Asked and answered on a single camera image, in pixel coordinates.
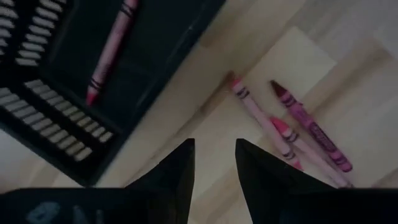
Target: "magenta crayon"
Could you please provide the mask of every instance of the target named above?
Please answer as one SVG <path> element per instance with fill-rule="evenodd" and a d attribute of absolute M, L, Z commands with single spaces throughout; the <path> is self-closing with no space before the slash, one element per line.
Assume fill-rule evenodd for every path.
<path fill-rule="evenodd" d="M 251 115 L 257 120 L 261 128 L 271 138 L 274 146 L 282 153 L 287 162 L 294 168 L 303 170 L 294 151 L 284 141 L 282 136 L 278 133 L 278 130 L 276 130 L 275 126 L 268 119 L 267 115 L 260 109 L 260 107 L 258 107 L 257 103 L 250 96 L 249 90 L 242 84 L 242 81 L 240 79 L 235 79 L 231 88 L 235 92 L 236 96 L 241 99 Z"/>
<path fill-rule="evenodd" d="M 109 67 L 113 63 L 114 57 L 120 46 L 121 40 L 126 32 L 132 16 L 137 9 L 138 0 L 125 0 L 121 6 L 121 10 L 112 26 L 111 33 L 108 36 L 105 47 L 99 57 L 99 62 L 91 77 L 87 90 L 86 103 L 91 105 L 100 93 L 104 84 Z"/>
<path fill-rule="evenodd" d="M 353 166 L 344 154 L 336 147 L 333 141 L 323 132 L 315 120 L 305 111 L 303 105 L 284 87 L 274 80 L 271 81 L 272 88 L 282 104 L 288 108 L 290 114 L 305 128 L 321 148 L 328 154 L 332 161 L 343 171 L 349 172 Z"/>
<path fill-rule="evenodd" d="M 352 187 L 341 174 L 332 168 L 322 159 L 316 150 L 312 149 L 303 139 L 300 138 L 288 124 L 276 117 L 269 118 L 285 140 L 300 149 L 316 166 L 319 167 L 338 187 Z"/>

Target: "black pointed object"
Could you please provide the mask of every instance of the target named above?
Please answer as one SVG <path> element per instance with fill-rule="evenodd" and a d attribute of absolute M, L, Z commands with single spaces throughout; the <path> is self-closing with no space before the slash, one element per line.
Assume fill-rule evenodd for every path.
<path fill-rule="evenodd" d="M 253 223 L 279 223 L 283 206 L 294 192 L 333 189 L 245 139 L 236 140 L 235 157 Z"/>
<path fill-rule="evenodd" d="M 188 222 L 195 141 L 187 139 L 125 189 L 21 189 L 0 195 L 0 223 Z"/>

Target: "wooden surface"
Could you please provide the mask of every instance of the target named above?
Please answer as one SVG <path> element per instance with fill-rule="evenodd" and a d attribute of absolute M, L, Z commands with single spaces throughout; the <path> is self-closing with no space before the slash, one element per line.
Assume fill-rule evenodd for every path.
<path fill-rule="evenodd" d="M 356 187 L 398 187 L 396 15 L 396 0 L 227 0 L 98 186 L 136 180 L 191 137 L 197 152 L 190 223 L 251 223 L 234 140 L 280 155 L 226 88 L 226 72 L 234 70 L 264 111 L 316 147 L 267 81 L 290 89 L 353 163 L 344 175 Z M 77 186 L 34 156 L 25 160 L 35 168 L 22 169 L 29 181 L 15 186 Z M 298 156 L 306 173 L 333 185 Z"/>

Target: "black plastic organizer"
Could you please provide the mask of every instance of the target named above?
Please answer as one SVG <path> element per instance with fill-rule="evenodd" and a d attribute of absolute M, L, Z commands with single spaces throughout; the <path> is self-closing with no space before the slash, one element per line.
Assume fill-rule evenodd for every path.
<path fill-rule="evenodd" d="M 90 108 L 87 85 L 122 2 L 0 0 L 0 125 L 84 186 L 98 181 L 224 0 L 142 0 Z"/>

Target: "floor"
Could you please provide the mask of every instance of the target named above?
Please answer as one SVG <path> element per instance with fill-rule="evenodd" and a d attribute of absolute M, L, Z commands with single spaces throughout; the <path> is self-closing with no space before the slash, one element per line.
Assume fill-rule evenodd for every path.
<path fill-rule="evenodd" d="M 263 110 L 315 144 L 267 81 L 290 89 L 353 163 L 345 176 L 355 187 L 397 187 L 397 12 L 396 0 L 227 0 L 98 186 L 126 185 L 195 138 L 190 223 L 250 223 L 234 140 L 279 154 L 229 91 L 234 70 Z M 298 156 L 306 173 L 333 185 Z M 16 186 L 76 186 L 43 162 L 34 167 Z"/>

